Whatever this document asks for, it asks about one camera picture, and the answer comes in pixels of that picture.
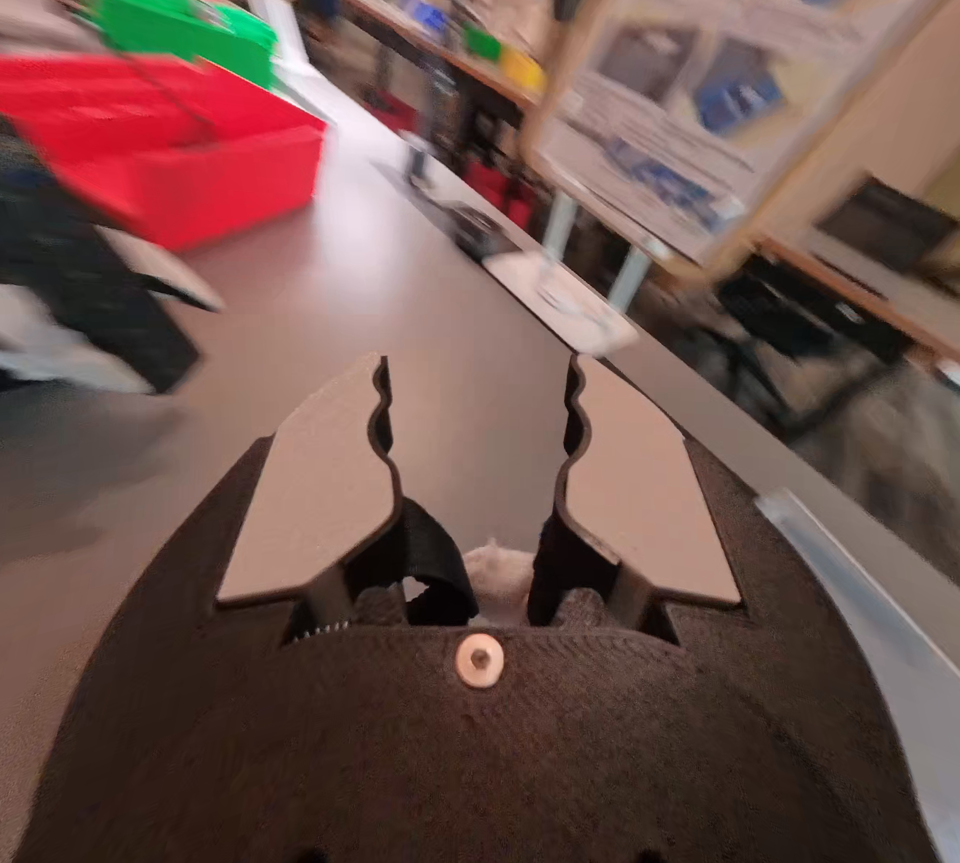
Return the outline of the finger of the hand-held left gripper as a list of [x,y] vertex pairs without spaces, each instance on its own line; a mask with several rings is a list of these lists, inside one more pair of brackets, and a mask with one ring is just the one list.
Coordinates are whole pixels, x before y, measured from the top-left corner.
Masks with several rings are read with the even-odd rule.
[[100,227],[100,235],[151,293],[206,312],[219,313],[223,310],[221,295],[168,250],[112,227]]

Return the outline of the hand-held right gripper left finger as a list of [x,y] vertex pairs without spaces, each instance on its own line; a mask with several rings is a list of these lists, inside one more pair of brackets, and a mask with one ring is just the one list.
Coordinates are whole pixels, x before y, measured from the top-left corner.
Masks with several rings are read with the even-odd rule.
[[399,522],[386,356],[367,353],[276,429],[216,596],[218,608],[304,602],[320,625],[354,605],[347,563]]

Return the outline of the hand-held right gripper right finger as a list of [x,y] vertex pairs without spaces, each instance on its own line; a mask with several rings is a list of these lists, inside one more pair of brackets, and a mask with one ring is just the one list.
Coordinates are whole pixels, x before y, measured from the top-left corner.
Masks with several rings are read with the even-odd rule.
[[733,609],[742,596],[682,430],[594,357],[571,357],[558,520],[612,567],[606,605],[642,623],[666,600]]

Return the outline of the red plastic bin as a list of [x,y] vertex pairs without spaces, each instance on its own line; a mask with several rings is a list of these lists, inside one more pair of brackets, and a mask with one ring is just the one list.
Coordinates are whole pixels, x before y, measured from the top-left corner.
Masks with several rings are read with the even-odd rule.
[[328,123],[206,60],[3,54],[2,114],[57,181],[174,252],[309,205]]

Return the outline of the white plastic bin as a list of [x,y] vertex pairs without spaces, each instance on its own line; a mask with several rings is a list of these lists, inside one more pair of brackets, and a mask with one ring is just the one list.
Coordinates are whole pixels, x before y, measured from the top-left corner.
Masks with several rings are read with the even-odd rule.
[[795,494],[762,494],[755,507],[814,573],[875,673],[911,672],[958,694],[958,665]]

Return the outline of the person's right hand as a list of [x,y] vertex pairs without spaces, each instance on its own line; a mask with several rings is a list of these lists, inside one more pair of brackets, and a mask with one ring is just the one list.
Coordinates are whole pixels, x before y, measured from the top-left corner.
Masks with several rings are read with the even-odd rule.
[[493,538],[463,555],[478,609],[471,624],[498,628],[527,625],[534,559],[532,552],[502,546]]

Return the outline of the black office chair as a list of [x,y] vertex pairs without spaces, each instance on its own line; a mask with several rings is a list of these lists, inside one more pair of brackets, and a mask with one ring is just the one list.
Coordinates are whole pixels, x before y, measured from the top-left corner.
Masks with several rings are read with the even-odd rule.
[[[713,329],[703,333],[726,355],[727,395],[737,400],[744,377],[772,404],[763,425],[786,442],[802,437],[845,409],[887,377],[914,341],[873,312],[786,264],[752,256],[715,289],[718,304],[746,333],[735,340]],[[760,345],[795,365],[824,359],[835,365],[850,348],[867,353],[870,365],[840,383],[806,410],[794,409],[762,364]]]
[[901,275],[918,275],[958,229],[954,217],[873,176],[815,225],[818,233]]

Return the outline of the green plastic bin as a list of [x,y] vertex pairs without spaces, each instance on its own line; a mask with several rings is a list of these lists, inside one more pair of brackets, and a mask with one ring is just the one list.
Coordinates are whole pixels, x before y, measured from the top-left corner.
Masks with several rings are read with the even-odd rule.
[[211,0],[86,0],[85,16],[113,49],[204,60],[263,89],[275,83],[278,39],[258,17]]

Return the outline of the dark grey small box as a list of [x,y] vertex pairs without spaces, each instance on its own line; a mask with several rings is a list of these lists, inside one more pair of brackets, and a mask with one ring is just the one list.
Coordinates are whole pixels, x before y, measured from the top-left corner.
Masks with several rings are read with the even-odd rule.
[[456,201],[447,205],[445,213],[454,244],[474,262],[481,264],[518,250],[499,222],[485,212]]

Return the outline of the yellow small bin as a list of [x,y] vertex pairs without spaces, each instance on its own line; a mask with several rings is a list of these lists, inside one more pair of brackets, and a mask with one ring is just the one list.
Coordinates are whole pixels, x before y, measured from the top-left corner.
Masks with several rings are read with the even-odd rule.
[[529,94],[540,94],[546,86],[546,73],[537,61],[517,48],[502,44],[499,67],[504,78]]

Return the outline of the instruction poster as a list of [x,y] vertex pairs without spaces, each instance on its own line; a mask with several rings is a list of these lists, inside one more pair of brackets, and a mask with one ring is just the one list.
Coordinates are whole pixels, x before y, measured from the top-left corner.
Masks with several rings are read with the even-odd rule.
[[609,0],[536,138],[631,242],[703,264],[939,0]]

